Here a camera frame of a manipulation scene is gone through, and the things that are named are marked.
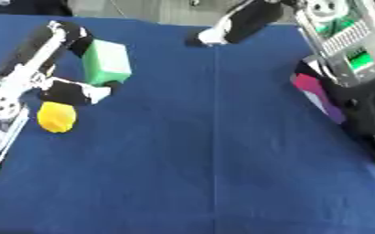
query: wire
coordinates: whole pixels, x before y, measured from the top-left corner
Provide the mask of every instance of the wire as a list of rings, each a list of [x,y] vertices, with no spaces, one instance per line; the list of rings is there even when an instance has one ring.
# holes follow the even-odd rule
[[[119,15],[123,16],[124,18],[127,18],[128,16],[123,12],[123,10],[113,1],[109,0],[112,4],[113,7],[115,7],[115,10],[119,13]]]

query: blue tablecloth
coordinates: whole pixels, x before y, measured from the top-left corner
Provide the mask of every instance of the blue tablecloth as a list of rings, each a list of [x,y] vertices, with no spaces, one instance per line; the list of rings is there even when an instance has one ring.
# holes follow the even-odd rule
[[[49,18],[0,16],[0,63]],[[0,172],[0,233],[374,234],[375,165],[289,82],[293,26],[185,48],[189,27],[72,18],[134,75],[75,129],[33,118]],[[57,75],[80,79],[67,55]]]

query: yellow object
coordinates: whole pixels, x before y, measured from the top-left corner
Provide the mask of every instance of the yellow object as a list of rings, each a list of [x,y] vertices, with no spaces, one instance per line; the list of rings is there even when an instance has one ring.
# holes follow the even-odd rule
[[[77,121],[77,113],[70,105],[45,101],[37,113],[37,121],[49,132],[66,133]]]

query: floor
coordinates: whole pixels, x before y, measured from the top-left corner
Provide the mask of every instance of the floor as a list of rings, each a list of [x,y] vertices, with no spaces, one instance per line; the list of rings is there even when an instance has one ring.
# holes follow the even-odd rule
[[[201,0],[191,6],[189,0],[70,0],[77,16],[129,17],[173,25],[211,26],[240,0]],[[292,9],[286,8],[281,22],[292,21]]]

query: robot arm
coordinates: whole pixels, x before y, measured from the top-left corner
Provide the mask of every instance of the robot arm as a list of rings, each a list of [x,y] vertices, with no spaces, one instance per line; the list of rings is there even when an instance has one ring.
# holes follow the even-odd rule
[[[93,87],[52,77],[55,62],[66,49],[81,56],[91,43],[91,34],[70,22],[51,21],[40,27],[0,69],[0,120],[15,118],[20,97],[41,89],[43,101],[70,105],[95,104],[112,93],[111,87]]]
[[[346,117],[344,127],[375,159],[373,0],[248,0],[233,7],[216,26],[190,37],[187,44],[238,43],[278,19],[280,4],[294,9],[299,31],[319,65],[319,82]]]
[[[38,28],[0,68],[0,163],[28,120],[29,109],[21,97],[39,90],[42,101],[91,105],[113,94],[117,82],[94,87],[52,76],[57,59],[65,50],[79,56],[87,51],[93,36],[71,22],[51,21]]]

